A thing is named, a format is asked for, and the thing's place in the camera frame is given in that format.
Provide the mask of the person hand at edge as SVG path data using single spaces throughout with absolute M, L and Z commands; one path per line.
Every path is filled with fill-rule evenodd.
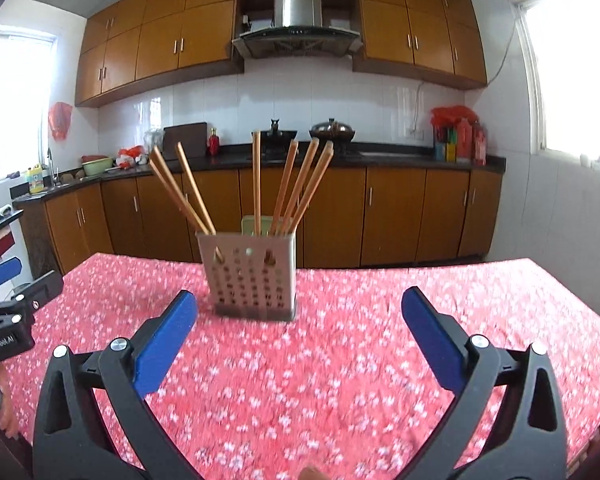
M 12 403 L 12 389 L 10 388 L 9 377 L 3 364 L 0 364 L 0 391 L 2 394 L 2 404 L 0 407 L 0 429 L 9 439 L 15 439 L 19 434 L 18 420 L 14 412 Z

